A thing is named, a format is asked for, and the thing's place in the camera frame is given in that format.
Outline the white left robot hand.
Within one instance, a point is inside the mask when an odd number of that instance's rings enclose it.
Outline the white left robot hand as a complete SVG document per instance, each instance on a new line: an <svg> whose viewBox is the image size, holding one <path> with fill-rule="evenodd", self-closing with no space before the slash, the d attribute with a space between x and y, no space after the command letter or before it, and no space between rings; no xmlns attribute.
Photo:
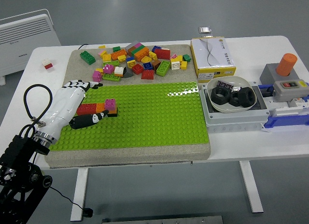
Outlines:
<svg viewBox="0 0 309 224"><path fill-rule="evenodd" d="M109 110L95 114L86 114L75 117L85 93L89 89L98 89L102 84L98 82L70 81L62 86L53 98L51 107L41 118L45 126L37 129L34 137L49 144L56 143L60 138L63 127L70 125L72 129L80 129L97 124L107 116Z"/></svg>

